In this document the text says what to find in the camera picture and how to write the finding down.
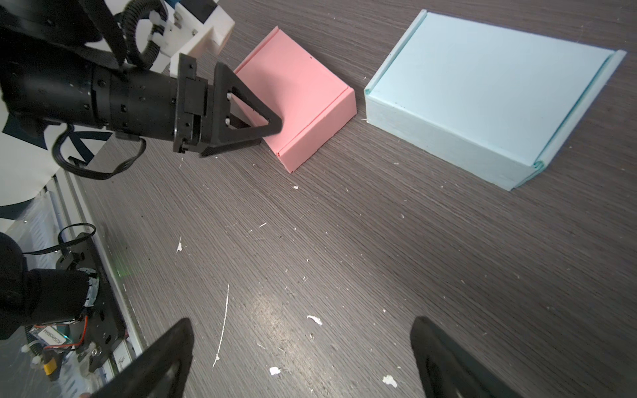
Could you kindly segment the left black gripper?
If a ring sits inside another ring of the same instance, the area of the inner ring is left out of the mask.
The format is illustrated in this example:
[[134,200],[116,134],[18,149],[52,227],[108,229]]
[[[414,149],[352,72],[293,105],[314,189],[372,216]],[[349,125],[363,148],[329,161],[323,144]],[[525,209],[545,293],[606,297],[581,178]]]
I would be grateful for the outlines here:
[[213,82],[197,75],[197,61],[180,54],[174,119],[176,153],[202,158],[245,149],[282,131],[283,121],[247,85],[217,63]]

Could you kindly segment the light blue paper box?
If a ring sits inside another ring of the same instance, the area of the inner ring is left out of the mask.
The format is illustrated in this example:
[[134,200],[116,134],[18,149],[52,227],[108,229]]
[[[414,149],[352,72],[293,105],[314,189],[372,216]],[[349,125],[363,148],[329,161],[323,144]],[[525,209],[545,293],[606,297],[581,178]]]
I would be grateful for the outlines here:
[[422,11],[368,82],[367,121],[510,191],[552,162],[624,57]]

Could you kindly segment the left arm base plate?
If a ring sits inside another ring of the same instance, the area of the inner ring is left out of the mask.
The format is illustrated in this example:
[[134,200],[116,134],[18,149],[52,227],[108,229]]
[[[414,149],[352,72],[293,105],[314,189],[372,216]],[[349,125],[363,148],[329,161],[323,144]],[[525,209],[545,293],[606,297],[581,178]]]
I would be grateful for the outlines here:
[[94,270],[100,281],[94,305],[88,310],[88,327],[85,342],[76,353],[89,359],[89,371],[102,367],[114,354],[114,350],[126,336],[126,326],[106,267],[92,238],[71,247],[67,255],[56,262],[57,270]]

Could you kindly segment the pink paper box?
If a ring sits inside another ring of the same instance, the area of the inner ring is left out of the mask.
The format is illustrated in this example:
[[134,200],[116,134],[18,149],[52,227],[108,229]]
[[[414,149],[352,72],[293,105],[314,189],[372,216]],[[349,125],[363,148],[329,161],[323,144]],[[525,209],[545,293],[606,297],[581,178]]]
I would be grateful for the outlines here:
[[355,91],[280,28],[235,69],[237,76],[282,119],[265,138],[288,172],[294,172],[358,111]]

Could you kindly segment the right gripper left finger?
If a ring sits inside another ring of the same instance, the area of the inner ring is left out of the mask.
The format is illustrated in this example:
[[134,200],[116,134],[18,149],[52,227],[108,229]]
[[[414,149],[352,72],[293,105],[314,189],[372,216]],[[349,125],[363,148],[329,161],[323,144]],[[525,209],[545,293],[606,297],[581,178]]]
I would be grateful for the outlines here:
[[193,360],[194,331],[182,318],[94,397],[182,397]]

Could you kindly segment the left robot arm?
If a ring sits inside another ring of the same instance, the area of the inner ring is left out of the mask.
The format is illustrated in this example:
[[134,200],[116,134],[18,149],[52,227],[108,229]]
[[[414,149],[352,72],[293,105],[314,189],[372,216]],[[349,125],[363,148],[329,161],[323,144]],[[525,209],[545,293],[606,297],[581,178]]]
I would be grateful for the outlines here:
[[4,1],[3,101],[33,134],[105,128],[201,157],[258,144],[281,118],[225,64],[197,76],[195,49],[220,51],[233,27],[214,1],[131,1],[119,14],[103,1]]

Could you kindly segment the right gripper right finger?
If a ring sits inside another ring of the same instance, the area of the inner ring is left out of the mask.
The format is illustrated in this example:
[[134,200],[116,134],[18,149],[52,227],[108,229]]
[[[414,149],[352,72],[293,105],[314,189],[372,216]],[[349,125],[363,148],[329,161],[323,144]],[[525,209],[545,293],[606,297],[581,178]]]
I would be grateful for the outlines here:
[[427,397],[518,397],[429,318],[415,318],[411,348]]

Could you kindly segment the green circuit board left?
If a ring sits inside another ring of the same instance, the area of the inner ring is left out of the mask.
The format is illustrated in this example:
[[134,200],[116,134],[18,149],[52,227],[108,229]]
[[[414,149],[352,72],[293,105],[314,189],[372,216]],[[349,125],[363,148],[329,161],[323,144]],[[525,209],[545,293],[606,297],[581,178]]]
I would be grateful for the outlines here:
[[61,379],[63,368],[73,354],[81,354],[88,348],[87,323],[54,323],[24,327],[27,343],[21,348],[31,356],[31,365],[42,370],[53,382]]

